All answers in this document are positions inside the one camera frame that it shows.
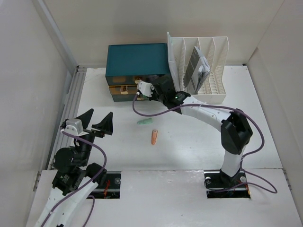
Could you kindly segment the dark drawer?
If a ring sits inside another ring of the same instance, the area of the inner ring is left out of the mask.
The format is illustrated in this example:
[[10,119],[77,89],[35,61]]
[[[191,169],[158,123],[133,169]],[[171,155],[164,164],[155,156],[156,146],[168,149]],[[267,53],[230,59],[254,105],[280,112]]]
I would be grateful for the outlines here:
[[128,102],[133,101],[135,94],[128,94],[128,95],[112,95],[114,102]]

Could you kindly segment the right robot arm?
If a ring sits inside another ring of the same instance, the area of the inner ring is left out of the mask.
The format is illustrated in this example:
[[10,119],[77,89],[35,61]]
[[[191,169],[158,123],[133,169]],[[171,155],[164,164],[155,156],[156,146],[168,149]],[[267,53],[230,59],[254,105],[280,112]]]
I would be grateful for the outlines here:
[[239,109],[225,111],[206,107],[193,95],[176,91],[171,76],[157,78],[151,84],[152,100],[157,100],[168,109],[179,106],[175,111],[179,114],[201,120],[221,134],[221,145],[225,150],[223,165],[220,170],[219,180],[224,186],[231,186],[236,182],[236,175],[240,171],[240,162],[243,150],[249,143],[253,134],[247,118]]

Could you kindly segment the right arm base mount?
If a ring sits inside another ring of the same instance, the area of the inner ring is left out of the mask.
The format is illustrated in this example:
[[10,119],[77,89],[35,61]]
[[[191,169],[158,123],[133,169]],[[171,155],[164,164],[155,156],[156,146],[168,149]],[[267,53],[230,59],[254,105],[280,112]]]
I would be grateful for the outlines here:
[[221,170],[204,171],[204,186],[208,199],[244,198],[250,199],[250,191],[246,174],[239,171],[234,177],[229,177]]

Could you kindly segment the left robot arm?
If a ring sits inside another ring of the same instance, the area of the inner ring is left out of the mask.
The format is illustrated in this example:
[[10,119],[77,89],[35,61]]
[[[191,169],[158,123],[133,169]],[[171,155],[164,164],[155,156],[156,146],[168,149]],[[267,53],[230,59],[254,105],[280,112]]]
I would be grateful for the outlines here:
[[99,150],[104,163],[107,157],[102,148],[94,144],[95,138],[113,134],[113,113],[108,113],[97,124],[88,128],[94,110],[66,119],[60,126],[61,134],[73,138],[73,145],[59,149],[54,156],[53,168],[57,171],[47,203],[37,220],[37,227],[67,227],[78,208],[91,195],[94,189],[106,182],[105,164],[89,164],[93,148]]

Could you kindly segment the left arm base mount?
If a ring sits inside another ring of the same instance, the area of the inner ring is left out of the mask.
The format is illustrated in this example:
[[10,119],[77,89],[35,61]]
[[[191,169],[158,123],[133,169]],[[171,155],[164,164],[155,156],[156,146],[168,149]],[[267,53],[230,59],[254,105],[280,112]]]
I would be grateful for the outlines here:
[[95,199],[119,199],[121,186],[121,172],[103,170],[103,172],[90,182],[76,195],[88,193]]

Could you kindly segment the grey booklet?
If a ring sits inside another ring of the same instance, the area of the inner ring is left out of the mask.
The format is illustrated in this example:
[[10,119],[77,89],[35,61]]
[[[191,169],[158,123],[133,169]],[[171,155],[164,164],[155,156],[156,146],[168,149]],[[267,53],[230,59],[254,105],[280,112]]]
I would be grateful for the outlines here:
[[210,70],[211,68],[206,57],[195,46],[183,77],[185,91],[191,95],[197,95],[201,86],[208,78]]

